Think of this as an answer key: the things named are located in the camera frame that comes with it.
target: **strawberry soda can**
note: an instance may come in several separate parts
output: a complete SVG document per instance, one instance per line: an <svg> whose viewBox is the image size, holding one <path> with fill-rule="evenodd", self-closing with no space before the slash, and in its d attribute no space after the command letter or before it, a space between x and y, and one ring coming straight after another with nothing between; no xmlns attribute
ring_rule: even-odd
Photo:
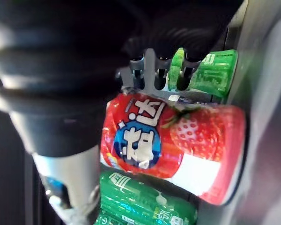
<svg viewBox="0 0 281 225"><path fill-rule="evenodd" d="M182 105L123 88L107 105L101 162L221 205L236 187L244 133L244 112L235 106Z"/></svg>

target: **green label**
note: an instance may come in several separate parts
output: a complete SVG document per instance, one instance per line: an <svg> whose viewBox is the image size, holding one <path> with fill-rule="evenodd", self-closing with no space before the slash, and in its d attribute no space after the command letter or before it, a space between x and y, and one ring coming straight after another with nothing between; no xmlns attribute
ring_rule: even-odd
<svg viewBox="0 0 281 225"><path fill-rule="evenodd" d="M101 208L130 225L193 225L197 219L189 202L120 173L102 173L100 184Z"/></svg>

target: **white label stripe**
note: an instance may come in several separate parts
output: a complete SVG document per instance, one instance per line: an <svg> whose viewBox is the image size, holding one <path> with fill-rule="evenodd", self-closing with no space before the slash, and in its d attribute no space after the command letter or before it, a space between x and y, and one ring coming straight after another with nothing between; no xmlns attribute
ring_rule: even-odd
<svg viewBox="0 0 281 225"><path fill-rule="evenodd" d="M115 185L120 186L120 183L122 182L122 180L124 180L126 178L126 176L122 176L116 183Z"/></svg>
<svg viewBox="0 0 281 225"><path fill-rule="evenodd" d="M124 179L123 180L121 180L121 182L118 184L118 186L120 187L120 188L122 188L123 187L123 184L125 183L125 181L127 180L127 179L129 179L129 177L124 177Z"/></svg>
<svg viewBox="0 0 281 225"><path fill-rule="evenodd" d="M122 190L122 189L125 187L126 183L127 183L129 180L131 180L130 177L128 177L128 179L125 180L125 182L123 183L123 185L122 185L122 187L121 187L120 190Z"/></svg>

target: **blue logo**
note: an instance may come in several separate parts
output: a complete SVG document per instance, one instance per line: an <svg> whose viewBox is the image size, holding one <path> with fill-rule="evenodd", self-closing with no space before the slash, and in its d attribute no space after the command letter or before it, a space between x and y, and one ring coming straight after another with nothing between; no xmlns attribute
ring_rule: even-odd
<svg viewBox="0 0 281 225"><path fill-rule="evenodd" d="M161 140L154 127L133 120L117 130L114 149L124 162L148 169L161 156Z"/></svg>

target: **green bottle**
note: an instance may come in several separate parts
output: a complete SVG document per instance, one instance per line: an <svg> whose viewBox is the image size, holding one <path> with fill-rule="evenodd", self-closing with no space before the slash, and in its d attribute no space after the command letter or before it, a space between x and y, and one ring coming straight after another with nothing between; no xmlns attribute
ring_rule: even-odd
<svg viewBox="0 0 281 225"><path fill-rule="evenodd" d="M200 90L218 97L225 97L230 89L237 63L237 51L226 50L211 52L201 62L193 74L187 90ZM184 57L183 48L178 49L173 57L167 77L168 91L176 92L176 82Z"/></svg>
<svg viewBox="0 0 281 225"><path fill-rule="evenodd" d="M101 208L128 224L193 225L197 210L189 202L164 195L117 172L101 175Z"/></svg>

